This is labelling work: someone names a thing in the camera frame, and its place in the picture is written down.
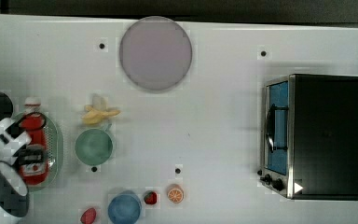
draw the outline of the light blue plate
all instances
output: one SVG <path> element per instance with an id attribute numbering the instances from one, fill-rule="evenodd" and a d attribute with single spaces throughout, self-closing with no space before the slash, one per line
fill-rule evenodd
<path id="1" fill-rule="evenodd" d="M 115 224 L 134 224 L 141 215 L 141 201 L 132 191 L 124 191 L 112 200 L 107 213 Z"/>

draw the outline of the orange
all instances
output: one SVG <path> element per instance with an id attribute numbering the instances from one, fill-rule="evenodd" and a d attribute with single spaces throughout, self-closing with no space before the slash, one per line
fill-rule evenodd
<path id="1" fill-rule="evenodd" d="M 168 198 L 173 203 L 180 203 L 184 198 L 184 193 L 179 186 L 173 186 L 173 188 L 168 192 Z"/>

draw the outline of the toaster oven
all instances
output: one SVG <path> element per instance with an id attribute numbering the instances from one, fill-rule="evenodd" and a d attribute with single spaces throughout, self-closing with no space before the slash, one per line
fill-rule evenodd
<path id="1" fill-rule="evenodd" d="M 358 77 L 268 82 L 261 183 L 289 199 L 358 200 Z"/>

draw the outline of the strawberry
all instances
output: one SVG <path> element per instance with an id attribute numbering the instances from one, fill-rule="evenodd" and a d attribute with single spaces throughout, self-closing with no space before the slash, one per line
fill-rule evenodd
<path id="1" fill-rule="evenodd" d="M 84 224 L 92 224 L 97 217 L 97 211 L 94 208 L 89 208 L 86 212 L 83 213 L 81 216 L 81 223 Z"/>
<path id="2" fill-rule="evenodd" d="M 150 191 L 144 197 L 146 204 L 155 204 L 157 203 L 157 193 L 154 191 Z"/>

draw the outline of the round plate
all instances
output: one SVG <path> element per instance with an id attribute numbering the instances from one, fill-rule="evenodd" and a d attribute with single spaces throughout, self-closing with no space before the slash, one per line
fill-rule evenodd
<path id="1" fill-rule="evenodd" d="M 87 165 L 101 165 L 116 149 L 114 141 L 113 137 L 103 130 L 88 129 L 76 139 L 75 153 Z"/>
<path id="2" fill-rule="evenodd" d="M 143 18 L 124 34 L 120 61 L 138 86 L 163 91 L 186 75 L 192 59 L 190 39 L 176 22 L 164 17 Z"/>
<path id="3" fill-rule="evenodd" d="M 134 224 L 141 215 L 141 202 L 132 192 L 118 195 L 107 209 L 110 220 L 115 224 Z"/>

